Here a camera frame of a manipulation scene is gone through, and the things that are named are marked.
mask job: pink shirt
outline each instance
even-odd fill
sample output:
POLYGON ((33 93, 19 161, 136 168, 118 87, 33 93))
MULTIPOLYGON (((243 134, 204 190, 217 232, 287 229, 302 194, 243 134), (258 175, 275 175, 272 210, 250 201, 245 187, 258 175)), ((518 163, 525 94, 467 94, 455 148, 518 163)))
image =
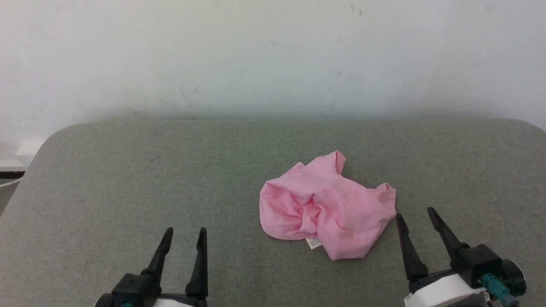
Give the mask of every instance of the pink shirt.
POLYGON ((344 164, 335 151, 266 182, 260 192, 264 231, 282 240, 318 239, 332 260, 364 258, 396 214, 396 189, 344 178, 344 164))

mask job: white wall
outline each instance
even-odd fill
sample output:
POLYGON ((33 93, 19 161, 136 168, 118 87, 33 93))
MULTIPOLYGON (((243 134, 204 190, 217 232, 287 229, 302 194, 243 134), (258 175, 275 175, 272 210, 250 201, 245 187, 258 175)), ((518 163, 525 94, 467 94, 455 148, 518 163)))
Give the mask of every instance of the white wall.
POLYGON ((546 128, 546 2, 0 0, 0 144, 112 117, 546 128))

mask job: wall stain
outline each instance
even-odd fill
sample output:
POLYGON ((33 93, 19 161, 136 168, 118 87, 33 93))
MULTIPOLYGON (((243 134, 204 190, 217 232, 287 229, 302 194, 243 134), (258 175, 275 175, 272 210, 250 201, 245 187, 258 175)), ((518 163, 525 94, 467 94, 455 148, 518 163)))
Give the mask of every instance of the wall stain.
POLYGON ((195 103, 193 103, 191 100, 188 99, 188 97, 186 96, 186 94, 184 93, 184 86, 183 85, 179 85, 178 86, 179 90, 180 90, 180 95, 182 96, 182 98, 184 98, 184 100, 188 103, 188 106, 190 108, 197 108, 197 105, 195 103))
POLYGON ((137 118, 137 119, 146 119, 146 118, 149 118, 150 115, 145 112, 145 111, 139 111, 135 108, 132 108, 132 107, 129 107, 127 109, 125 109, 125 112, 127 113, 127 115, 130 115, 134 118, 137 118))
POLYGON ((491 3, 491 4, 488 4, 488 5, 484 6, 484 9, 485 9, 488 13, 490 13, 490 12, 494 11, 496 7, 497 7, 497 4, 496 4, 496 3, 491 3))

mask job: white label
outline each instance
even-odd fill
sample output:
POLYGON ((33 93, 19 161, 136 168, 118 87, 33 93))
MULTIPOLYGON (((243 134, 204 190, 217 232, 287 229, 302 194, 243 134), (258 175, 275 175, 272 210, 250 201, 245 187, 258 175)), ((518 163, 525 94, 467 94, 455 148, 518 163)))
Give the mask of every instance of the white label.
POLYGON ((314 250, 319 246, 322 246, 321 242, 318 239, 305 238, 309 247, 314 250))

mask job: gray table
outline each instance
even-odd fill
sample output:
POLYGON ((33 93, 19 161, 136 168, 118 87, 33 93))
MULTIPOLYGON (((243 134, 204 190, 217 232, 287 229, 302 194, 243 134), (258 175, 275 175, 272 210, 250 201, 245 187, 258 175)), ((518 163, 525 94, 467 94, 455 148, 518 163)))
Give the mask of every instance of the gray table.
POLYGON ((429 269, 448 255, 426 214, 526 274, 522 307, 543 306, 546 134, 513 120, 127 121, 50 137, 0 218, 0 305, 92 306, 146 266, 175 230, 163 274, 182 292, 199 227, 209 233, 211 306, 403 306, 392 222, 365 259, 331 261, 267 236, 264 182, 340 150, 343 172, 398 189, 397 209, 429 269))

